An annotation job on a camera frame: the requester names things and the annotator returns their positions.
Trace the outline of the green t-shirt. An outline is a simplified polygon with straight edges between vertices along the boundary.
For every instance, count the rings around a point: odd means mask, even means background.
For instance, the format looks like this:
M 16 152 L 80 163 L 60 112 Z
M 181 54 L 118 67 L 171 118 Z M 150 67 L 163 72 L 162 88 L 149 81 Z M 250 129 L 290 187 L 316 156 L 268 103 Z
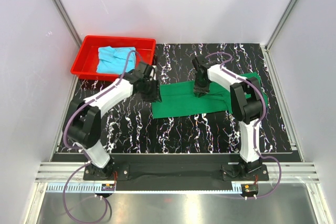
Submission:
M 209 85 L 209 93 L 199 98 L 193 91 L 194 81 L 161 85 L 159 80 L 154 80 L 161 100 L 152 102 L 153 117 L 162 119 L 221 111 L 232 113 L 230 85 L 248 78 L 256 78 L 260 82 L 260 76 L 255 72 L 240 76 L 216 72 L 214 81 Z

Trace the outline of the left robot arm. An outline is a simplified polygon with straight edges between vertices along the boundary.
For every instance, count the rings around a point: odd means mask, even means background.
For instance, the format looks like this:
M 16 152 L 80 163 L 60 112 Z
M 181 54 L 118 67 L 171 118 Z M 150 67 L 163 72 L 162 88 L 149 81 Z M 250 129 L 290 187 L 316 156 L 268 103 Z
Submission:
M 62 130 L 63 142 L 68 148 L 84 152 L 89 174 L 103 180 L 117 176 L 113 160 L 101 143 L 101 119 L 118 103 L 135 94 L 145 102 L 162 101 L 156 71 L 156 66 L 140 62 L 97 94 L 69 103 Z

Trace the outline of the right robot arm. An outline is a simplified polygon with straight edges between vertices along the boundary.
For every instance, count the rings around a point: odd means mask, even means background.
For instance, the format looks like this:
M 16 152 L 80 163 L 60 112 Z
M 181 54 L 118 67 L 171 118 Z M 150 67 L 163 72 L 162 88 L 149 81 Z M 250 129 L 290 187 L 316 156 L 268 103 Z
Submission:
M 229 91 L 232 115 L 239 122 L 241 147 L 238 164 L 226 173 L 231 178 L 256 179 L 263 165 L 259 129 L 266 115 L 266 102 L 259 81 L 233 73 L 224 66 L 224 62 L 210 61 L 208 58 L 212 55 L 196 56 L 192 60 L 196 70 L 194 94 L 196 97 L 208 94 L 211 83 Z

